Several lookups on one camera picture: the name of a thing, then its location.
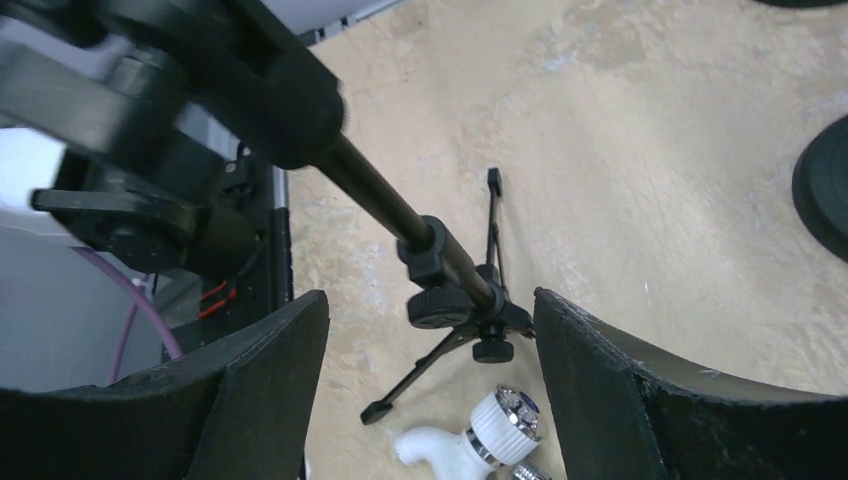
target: white object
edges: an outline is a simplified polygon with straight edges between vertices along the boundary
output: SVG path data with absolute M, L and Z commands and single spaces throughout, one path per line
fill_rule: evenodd
M 30 128 L 0 129 L 0 234 L 81 246 L 47 212 L 32 209 L 32 194 L 52 188 L 65 144 Z
M 526 394 L 499 386 L 471 413 L 468 430 L 453 434 L 434 427 L 414 428 L 395 440 L 395 452 L 406 465 L 429 463 L 436 480 L 485 480 L 539 445 L 538 415 Z

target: beige tabletop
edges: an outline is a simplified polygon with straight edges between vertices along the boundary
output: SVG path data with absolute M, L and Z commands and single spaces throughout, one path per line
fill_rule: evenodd
M 541 285 L 711 368 L 848 393 L 848 266 L 790 193 L 799 153 L 848 114 L 846 25 L 848 7 L 747 0 L 409 0 L 315 52 L 344 82 L 350 138 L 475 259 L 486 169 L 501 168 L 518 304 L 532 309 Z M 447 332 L 408 325 L 417 289 L 386 231 L 317 171 L 290 180 L 296 285 L 325 289 L 332 312 L 316 480 L 432 478 L 392 439 L 460 431 L 498 383 L 547 404 L 519 338 L 510 364 L 478 365 L 469 347 L 445 357 L 363 427 L 360 410 Z M 551 432 L 539 458 L 562 478 Z

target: tripod knob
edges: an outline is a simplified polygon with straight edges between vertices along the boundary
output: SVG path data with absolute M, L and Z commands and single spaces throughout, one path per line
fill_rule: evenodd
M 515 347 L 505 340 L 488 339 L 475 343 L 471 353 L 478 363 L 507 363 L 515 355 Z
M 431 330 L 455 327 L 471 318 L 473 304 L 455 287 L 429 288 L 409 299 L 406 310 L 413 327 Z

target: stained surface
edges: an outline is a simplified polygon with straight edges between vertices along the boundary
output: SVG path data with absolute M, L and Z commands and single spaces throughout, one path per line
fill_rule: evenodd
M 797 156 L 848 113 L 845 25 L 848 7 L 742 0 L 410 0 L 316 52 L 345 83 L 349 136 L 481 260 L 485 173 L 501 168 L 517 303 L 542 285 L 710 368 L 848 393 L 848 267 L 790 196 Z M 504 366 L 466 348 L 362 427 L 443 333 L 407 325 L 416 289 L 388 233 L 318 172 L 290 181 L 297 288 L 326 289 L 333 318 L 317 478 L 431 478 L 394 458 L 395 435 L 459 431 L 498 382 L 544 395 L 531 344 Z M 541 453 L 561 478 L 553 436 Z

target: white pipe fitting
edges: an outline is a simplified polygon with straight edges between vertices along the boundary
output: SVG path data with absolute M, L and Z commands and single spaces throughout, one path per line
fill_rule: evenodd
M 474 408 L 471 427 L 453 434 L 433 427 L 395 440 L 406 465 L 426 461 L 436 480 L 485 480 L 501 465 L 515 465 L 539 445 L 539 409 L 523 392 L 499 386 Z

